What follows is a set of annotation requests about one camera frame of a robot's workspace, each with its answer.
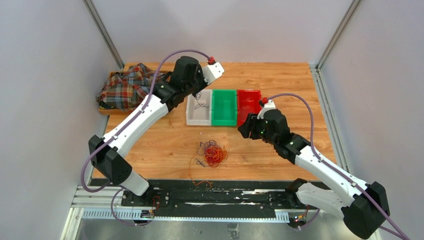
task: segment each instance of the red connector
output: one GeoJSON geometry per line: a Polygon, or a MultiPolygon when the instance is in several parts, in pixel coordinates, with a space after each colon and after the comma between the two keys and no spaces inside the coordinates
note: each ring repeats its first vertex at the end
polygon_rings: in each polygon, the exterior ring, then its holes
{"type": "Polygon", "coordinates": [[[268,98],[267,97],[264,97],[264,98],[262,98],[261,101],[262,101],[263,104],[267,104],[268,103],[268,98]]]}
{"type": "Polygon", "coordinates": [[[215,58],[213,56],[210,56],[209,60],[207,60],[207,63],[210,65],[213,65],[217,63],[217,61],[215,61],[215,58]]]}

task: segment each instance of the red plastic bin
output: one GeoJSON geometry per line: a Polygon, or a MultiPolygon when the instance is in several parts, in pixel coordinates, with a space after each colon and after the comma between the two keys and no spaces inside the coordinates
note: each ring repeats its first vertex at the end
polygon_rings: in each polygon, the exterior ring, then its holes
{"type": "Polygon", "coordinates": [[[259,90],[237,90],[237,126],[246,121],[248,114],[259,113],[261,110],[259,100],[261,100],[259,90]]]}

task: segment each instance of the wooden table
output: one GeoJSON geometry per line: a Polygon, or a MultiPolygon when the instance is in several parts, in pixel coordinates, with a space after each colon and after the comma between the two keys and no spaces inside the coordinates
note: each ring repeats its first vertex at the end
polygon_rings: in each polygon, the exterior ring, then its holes
{"type": "MultiPolygon", "coordinates": [[[[128,63],[126,68],[136,63],[128,63]]],[[[335,162],[330,138],[321,111],[313,78],[307,63],[239,63],[222,62],[225,73],[208,89],[254,89],[263,97],[279,93],[298,94],[312,108],[316,148],[335,162]]],[[[157,63],[147,63],[155,69],[157,63]]],[[[162,70],[172,71],[173,63],[162,70]]],[[[305,105],[297,98],[274,99],[277,108],[287,117],[290,130],[310,139],[310,117],[305,105]]],[[[228,159],[219,167],[202,167],[191,162],[191,175],[197,180],[316,180],[311,173],[277,155],[270,144],[244,139],[236,127],[187,126],[186,104],[172,110],[157,121],[132,147],[125,158],[147,179],[190,179],[189,161],[196,155],[199,142],[215,140],[228,151],[228,159]]],[[[115,128],[127,112],[113,111],[106,131],[115,128]]],[[[94,178],[102,174],[94,171],[94,178]]]]}

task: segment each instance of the tangled wire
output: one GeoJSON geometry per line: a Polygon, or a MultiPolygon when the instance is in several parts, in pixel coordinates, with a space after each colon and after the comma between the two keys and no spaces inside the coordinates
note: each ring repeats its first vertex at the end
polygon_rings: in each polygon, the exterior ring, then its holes
{"type": "Polygon", "coordinates": [[[198,92],[196,94],[196,96],[194,97],[196,99],[197,105],[194,107],[194,109],[198,109],[198,108],[209,108],[209,106],[206,106],[206,103],[200,103],[199,100],[202,97],[202,92],[198,92]]]}
{"type": "MultiPolygon", "coordinates": [[[[207,142],[200,142],[200,145],[196,153],[197,154],[190,159],[190,162],[188,164],[188,174],[190,175],[190,179],[195,186],[198,186],[201,183],[208,183],[209,187],[212,188],[212,183],[209,181],[204,180],[198,183],[195,182],[195,180],[192,177],[192,172],[190,170],[192,166],[192,160],[197,155],[200,155],[204,157],[209,167],[217,168],[220,165],[220,163],[228,157],[227,150],[225,150],[225,147],[221,148],[215,140],[209,140],[207,142]]],[[[198,161],[198,164],[202,165],[203,167],[205,166],[203,165],[203,162],[200,162],[199,160],[197,161],[198,161]]]]}
{"type": "Polygon", "coordinates": [[[228,157],[225,147],[221,148],[215,140],[200,142],[197,154],[204,156],[204,159],[211,168],[217,168],[228,157]]]}

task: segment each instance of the white bin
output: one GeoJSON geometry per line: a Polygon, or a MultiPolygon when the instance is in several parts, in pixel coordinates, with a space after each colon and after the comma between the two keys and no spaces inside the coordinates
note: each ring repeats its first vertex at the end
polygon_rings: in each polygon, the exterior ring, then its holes
{"type": "Polygon", "coordinates": [[[187,98],[185,122],[189,126],[212,125],[212,90],[204,89],[200,93],[200,98],[197,100],[193,95],[187,98]]]}

